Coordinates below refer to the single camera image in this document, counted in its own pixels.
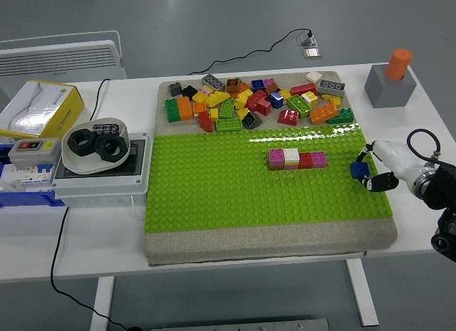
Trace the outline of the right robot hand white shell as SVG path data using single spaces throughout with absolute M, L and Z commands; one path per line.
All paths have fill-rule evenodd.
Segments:
M 383 192 L 398 186 L 403 180 L 410 192 L 419 199 L 423 198 L 435 169 L 425 166 L 406 145 L 390 141 L 374 141 L 366 144 L 356 161 L 360 162 L 369 152 L 372 152 L 389 170 L 383 174 L 368 178 L 358 177 L 359 182 L 371 192 Z

